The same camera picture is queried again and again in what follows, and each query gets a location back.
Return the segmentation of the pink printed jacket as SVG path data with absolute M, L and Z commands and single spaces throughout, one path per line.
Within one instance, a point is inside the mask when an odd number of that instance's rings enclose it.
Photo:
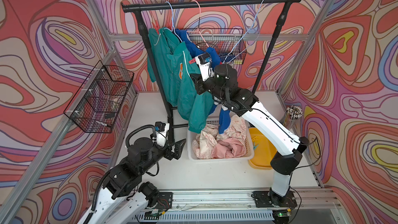
M 222 134 L 218 124 L 206 124 L 192 141 L 193 154 L 198 159 L 231 159 L 246 154 L 247 126 L 242 117 L 233 115 Z

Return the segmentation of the green jacket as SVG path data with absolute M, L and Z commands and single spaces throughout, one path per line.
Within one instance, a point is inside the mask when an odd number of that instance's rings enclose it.
M 189 64 L 192 57 L 185 42 L 170 29 L 161 28 L 160 35 L 149 29 L 148 37 L 167 101 L 188 121 L 191 132 L 200 133 L 214 101 L 210 93 L 195 90 L 190 75 L 200 73 L 198 65 Z

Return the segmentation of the blue hanger of green jacket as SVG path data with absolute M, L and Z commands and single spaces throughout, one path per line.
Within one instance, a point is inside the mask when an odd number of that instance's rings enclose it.
M 174 33 L 174 35 L 175 35 L 175 36 L 180 40 L 180 42 L 182 43 L 182 42 L 183 42 L 182 39 L 181 39 L 180 36 L 176 33 L 176 30 L 175 30 L 175 21 L 174 21 L 174 9 L 173 9 L 173 6 L 172 6 L 172 4 L 171 4 L 169 1 L 166 1 L 165 3 L 169 5 L 170 10 L 171 10 L 171 23 L 172 23 L 172 29 L 171 29 L 171 31 Z

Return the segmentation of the light blue hanger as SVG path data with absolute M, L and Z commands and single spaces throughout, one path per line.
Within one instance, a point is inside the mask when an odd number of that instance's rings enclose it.
M 225 58 L 224 61 L 222 62 L 223 64 L 225 64 L 225 63 L 230 63 L 230 62 L 232 62 L 233 60 L 236 59 L 237 55 L 235 55 L 235 56 L 234 56 L 233 58 L 231 58 L 231 59 L 228 59 L 228 57 L 230 57 L 230 56 L 233 54 L 233 52 L 234 52 L 234 50 L 236 49 L 236 47 L 238 46 L 238 44 L 244 39 L 244 37 L 249 33 L 249 31 L 252 30 L 252 29 L 254 28 L 255 24 L 257 23 L 258 14 L 260 13 L 261 9 L 263 8 L 264 1 L 265 1 L 265 0 L 262 0 L 262 1 L 261 1 L 260 6 L 259 6 L 258 10 L 256 11 L 256 14 L 255 14 L 255 16 L 254 16 L 254 19 L 253 19 L 253 21 L 252 21 L 251 26 L 246 30 L 246 32 L 241 36 L 241 38 L 240 38 L 240 39 L 235 43 L 235 45 L 232 47 L 232 49 L 230 50 L 230 52 L 227 54 L 226 58 Z

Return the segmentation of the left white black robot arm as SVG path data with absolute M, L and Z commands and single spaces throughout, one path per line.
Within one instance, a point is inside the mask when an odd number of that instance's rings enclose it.
M 169 141 L 169 123 L 143 125 L 125 139 L 127 156 L 107 171 L 95 190 L 92 204 L 84 213 L 81 224 L 126 224 L 146 208 L 151 217 L 159 219 L 172 208 L 173 194 L 161 193 L 143 176 L 154 176 L 152 167 L 161 159 L 180 159 L 186 140 Z

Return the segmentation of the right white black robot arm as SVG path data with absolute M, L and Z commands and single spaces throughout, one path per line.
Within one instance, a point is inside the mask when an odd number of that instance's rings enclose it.
M 274 177 L 268 200 L 271 205 L 281 207 L 290 190 L 293 171 L 309 145 L 308 138 L 293 134 L 268 112 L 252 91 L 240 88 L 237 71 L 232 66 L 219 64 L 211 68 L 207 63 L 198 68 L 199 73 L 190 75 L 197 93 L 210 93 L 216 102 L 257 128 L 276 148 L 271 160 Z

